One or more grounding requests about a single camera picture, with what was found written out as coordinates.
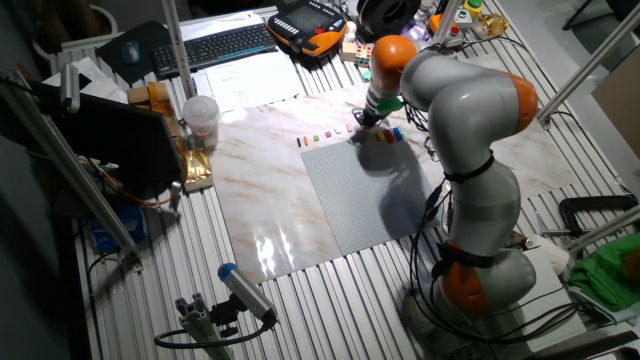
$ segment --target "keyboard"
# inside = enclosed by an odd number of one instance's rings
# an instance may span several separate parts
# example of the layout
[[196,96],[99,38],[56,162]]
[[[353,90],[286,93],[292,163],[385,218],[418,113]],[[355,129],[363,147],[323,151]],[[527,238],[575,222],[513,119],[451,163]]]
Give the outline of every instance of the keyboard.
[[[191,70],[275,51],[277,48],[265,24],[245,26],[188,40],[184,42],[184,47]],[[151,58],[157,76],[168,77],[178,74],[172,45],[153,49]]]

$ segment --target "plastic cup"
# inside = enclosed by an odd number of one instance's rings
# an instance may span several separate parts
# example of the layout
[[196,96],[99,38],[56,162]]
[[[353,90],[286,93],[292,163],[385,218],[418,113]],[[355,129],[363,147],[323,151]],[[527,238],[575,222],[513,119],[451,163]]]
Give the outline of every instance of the plastic cup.
[[220,108],[207,96],[194,96],[182,108],[182,116],[193,133],[196,144],[203,144],[205,150],[218,145],[218,122]]

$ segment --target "metal rod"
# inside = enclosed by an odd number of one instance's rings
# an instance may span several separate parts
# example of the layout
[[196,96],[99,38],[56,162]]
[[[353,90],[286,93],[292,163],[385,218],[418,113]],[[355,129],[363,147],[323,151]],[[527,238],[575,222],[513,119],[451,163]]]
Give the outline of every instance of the metal rod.
[[[26,86],[26,81],[17,74],[14,74],[12,80],[17,80],[18,83]],[[42,115],[32,96],[23,90],[10,85],[1,85],[0,95],[7,100],[9,106],[29,129],[29,132],[35,137],[38,144],[42,146],[64,177],[71,183],[73,189],[78,192],[78,195],[80,195],[89,209],[102,222],[109,234],[113,236],[120,249],[125,254],[137,257],[139,254],[138,249],[129,232],[113,212],[111,206],[109,206],[89,177],[89,174],[80,167],[76,155],[71,151],[71,147],[55,126],[53,120],[49,116]]]
[[[586,233],[590,233],[595,229],[582,229],[582,233],[586,234]],[[567,230],[567,229],[551,229],[551,230],[542,230],[540,232],[540,236],[545,237],[545,236],[570,236],[571,235],[571,230]]]
[[549,125],[549,116],[558,109],[582,82],[600,65],[620,42],[627,36],[640,22],[640,3],[631,11],[620,25],[609,35],[609,37],[591,55],[587,63],[571,76],[569,81],[547,102],[538,114],[538,120],[542,121],[545,127]]
[[618,229],[621,229],[625,226],[629,226],[638,220],[640,220],[640,205],[636,205],[635,207],[626,211],[624,214],[598,227],[594,231],[579,238],[575,242],[572,242],[569,246],[567,246],[567,250],[569,250],[570,254],[575,254],[585,247],[602,239],[603,237],[615,231],[618,231]]
[[189,69],[189,61],[187,60],[187,51],[185,50],[184,42],[182,41],[182,32],[180,31],[180,22],[178,20],[176,4],[173,0],[162,0],[162,7],[164,8],[164,17],[167,18],[167,28],[169,29],[169,36],[171,37],[173,52],[176,54],[176,64],[178,65],[178,72],[180,73],[180,79],[182,80],[184,94],[187,97],[187,100],[189,100],[197,94],[193,87],[193,80],[191,79],[191,70]]
[[451,23],[456,17],[456,12],[458,11],[458,8],[462,6],[463,2],[464,0],[449,1],[449,4],[447,4],[447,7],[442,14],[442,19],[440,20],[440,25],[438,26],[436,33],[431,39],[428,40],[428,46],[431,46],[433,44],[442,44],[442,42],[444,41],[444,37],[449,33],[451,29]]

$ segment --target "aluminum profile table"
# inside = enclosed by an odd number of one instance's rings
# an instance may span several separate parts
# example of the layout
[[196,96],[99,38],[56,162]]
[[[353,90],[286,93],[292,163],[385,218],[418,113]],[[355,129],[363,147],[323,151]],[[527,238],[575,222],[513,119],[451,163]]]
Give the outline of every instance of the aluminum profile table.
[[[486,0],[484,12],[504,14],[495,0]],[[268,17],[273,8],[258,10]],[[526,45],[513,22],[506,36]],[[109,66],[97,59],[95,50],[111,37],[66,44],[63,52],[53,56],[54,72],[65,62],[91,57],[123,90],[129,88]],[[483,42],[468,48],[466,57],[498,54],[512,73],[530,80],[542,107],[557,87],[535,56],[506,41]],[[335,54],[316,60],[310,70],[295,63],[306,95],[357,85],[363,82],[351,63],[342,63]],[[134,84],[155,81],[153,74]],[[172,102],[178,104],[177,116],[184,103],[179,79],[167,82]],[[563,104],[560,110],[573,113]],[[523,199],[516,230],[530,235],[539,233],[537,215],[546,228],[562,228],[557,211],[567,197],[621,195],[616,173],[592,137],[580,122],[565,115],[553,115],[548,135],[576,174],[578,182],[529,199]],[[167,193],[158,195],[166,198]],[[173,212],[168,205],[151,209],[158,214]],[[175,224],[165,217],[150,217],[149,241],[140,246],[142,272],[119,267],[116,261],[98,264],[90,276],[88,266],[99,256],[90,245],[88,233],[75,239],[78,266],[83,288],[87,328],[94,359],[206,359],[202,350],[173,351],[153,343],[157,334],[178,329],[178,313],[173,301],[201,292],[209,304],[227,300],[229,292],[216,276],[218,266],[234,262],[222,209],[215,188],[184,194]],[[581,227],[595,228],[620,215],[619,211],[595,211],[578,214]],[[623,229],[621,235],[629,234]],[[438,229],[427,236],[432,242],[443,241]],[[605,237],[588,246],[590,253],[614,240]],[[259,284],[276,305],[281,324],[257,339],[232,346],[237,359],[414,359],[414,349],[398,316],[400,302],[408,283],[409,239],[390,241],[367,250],[310,267]],[[430,269],[435,246],[421,245],[420,264]],[[89,285],[95,301],[89,297]],[[250,314],[241,314],[241,335],[253,333],[260,324]]]

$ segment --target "black monitor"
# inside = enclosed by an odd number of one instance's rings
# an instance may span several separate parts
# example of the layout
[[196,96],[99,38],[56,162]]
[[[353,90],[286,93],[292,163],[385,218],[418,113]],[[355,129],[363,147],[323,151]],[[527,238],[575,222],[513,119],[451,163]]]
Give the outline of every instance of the black monitor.
[[[29,85],[39,97],[60,101],[60,88]],[[51,117],[75,154],[117,164],[118,180],[125,185],[186,180],[184,163],[162,114],[80,94],[77,113]],[[18,142],[39,147],[30,136],[20,136]]]

